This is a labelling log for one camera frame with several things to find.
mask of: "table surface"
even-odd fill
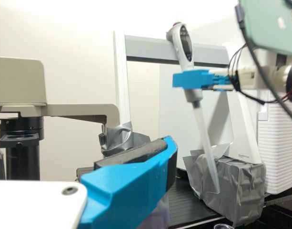
[[[170,229],[221,217],[194,196],[193,190],[186,180],[177,178],[168,195]]]

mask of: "red wire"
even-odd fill
[[[285,95],[282,97],[282,99],[285,99],[285,98],[288,97],[289,94],[291,94],[291,93],[292,93],[292,89],[291,89],[287,94],[285,94]]]

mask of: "white panel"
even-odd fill
[[[292,110],[292,103],[287,102]],[[258,122],[258,146],[266,165],[267,192],[292,187],[292,120],[278,104],[268,105],[268,120]]]
[[[77,191],[62,194],[69,187]],[[86,200],[76,182],[0,181],[0,228],[75,229]]]

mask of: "white wall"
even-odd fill
[[[236,2],[0,0],[0,56],[43,61],[50,103],[114,103],[109,31],[164,39],[174,22],[192,30],[232,14]],[[155,139],[159,65],[129,62],[128,73],[133,128]],[[99,132],[99,124],[45,118],[41,178],[73,180],[77,167],[100,159]]]

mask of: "gray duct tape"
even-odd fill
[[[219,214],[240,226],[261,216],[265,193],[264,164],[249,164],[223,156],[216,159],[221,192],[215,188],[202,151],[184,157],[189,183],[195,194]]]
[[[104,156],[111,156],[150,142],[149,136],[132,131],[131,122],[121,124],[114,128],[106,128],[104,132],[99,135],[101,152]]]

